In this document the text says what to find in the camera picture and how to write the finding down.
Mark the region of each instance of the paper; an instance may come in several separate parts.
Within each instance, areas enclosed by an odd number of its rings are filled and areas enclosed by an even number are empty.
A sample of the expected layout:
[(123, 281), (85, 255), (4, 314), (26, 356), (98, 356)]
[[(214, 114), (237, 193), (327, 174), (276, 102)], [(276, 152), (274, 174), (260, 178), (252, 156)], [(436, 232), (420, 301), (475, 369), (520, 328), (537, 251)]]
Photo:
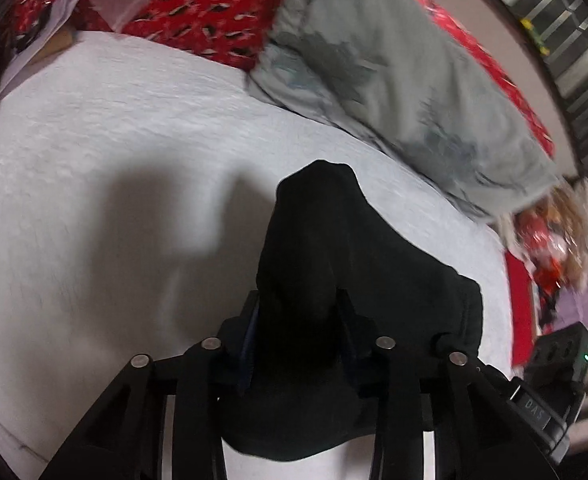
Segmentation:
[(48, 40), (61, 28), (72, 15), (74, 7), (79, 0), (56, 0), (52, 4), (50, 19), (40, 32), (34, 42), (23, 50), (18, 56), (15, 56), (5, 69), (0, 81), (0, 93), (7, 87), (12, 79), (38, 54), (39, 50), (48, 42)]

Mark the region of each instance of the metal screw head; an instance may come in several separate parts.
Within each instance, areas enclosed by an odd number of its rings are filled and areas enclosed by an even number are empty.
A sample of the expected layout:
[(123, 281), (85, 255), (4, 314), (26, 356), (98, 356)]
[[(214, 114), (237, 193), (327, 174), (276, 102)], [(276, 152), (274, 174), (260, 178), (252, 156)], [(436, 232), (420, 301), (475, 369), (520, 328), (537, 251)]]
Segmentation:
[(144, 368), (149, 363), (149, 356), (145, 354), (138, 354), (132, 357), (130, 364), (135, 368)]
[(467, 356), (462, 352), (451, 352), (449, 360), (456, 366), (465, 366), (467, 364)]
[(391, 337), (383, 335), (376, 339), (376, 346), (384, 350), (391, 350), (396, 346), (396, 341), (394, 341)]
[(218, 337), (208, 337), (200, 344), (205, 350), (218, 350), (222, 343)]

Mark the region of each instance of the black cloth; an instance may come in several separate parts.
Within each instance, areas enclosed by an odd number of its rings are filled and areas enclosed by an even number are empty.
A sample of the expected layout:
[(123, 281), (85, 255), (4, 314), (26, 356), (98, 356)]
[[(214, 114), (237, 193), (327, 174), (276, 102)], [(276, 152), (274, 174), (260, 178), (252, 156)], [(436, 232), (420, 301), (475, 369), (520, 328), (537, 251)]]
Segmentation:
[(477, 283), (396, 233), (344, 164), (317, 160), (279, 184), (256, 282), (251, 387), (218, 403), (221, 435), (242, 453), (298, 460), (375, 432), (377, 402), (359, 399), (339, 361), (338, 288), (418, 352), (443, 334), (478, 352)]

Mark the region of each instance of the bed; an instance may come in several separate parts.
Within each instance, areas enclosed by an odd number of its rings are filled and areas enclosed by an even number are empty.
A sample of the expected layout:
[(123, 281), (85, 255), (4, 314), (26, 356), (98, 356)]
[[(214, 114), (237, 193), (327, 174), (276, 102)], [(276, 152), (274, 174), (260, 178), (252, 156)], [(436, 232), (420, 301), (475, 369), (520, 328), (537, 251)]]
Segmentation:
[[(240, 70), (140, 38), (83, 32), (33, 72), (0, 102), (0, 450), (23, 480), (132, 355), (179, 354), (239, 310), (277, 183), (318, 158), (349, 164), (402, 236), (478, 282), (480, 358), (509, 373), (500, 241), (407, 167), (253, 99)], [(231, 480), (357, 479), (372, 446), (225, 453)]]

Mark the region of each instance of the gray pillow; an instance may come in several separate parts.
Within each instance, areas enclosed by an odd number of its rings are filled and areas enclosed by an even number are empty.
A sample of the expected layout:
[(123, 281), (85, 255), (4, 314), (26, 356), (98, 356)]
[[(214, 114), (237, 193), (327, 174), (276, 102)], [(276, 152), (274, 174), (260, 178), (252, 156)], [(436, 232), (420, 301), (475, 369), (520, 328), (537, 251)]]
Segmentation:
[(285, 0), (249, 91), (403, 161), (470, 218), (557, 183), (520, 111), (414, 0)]

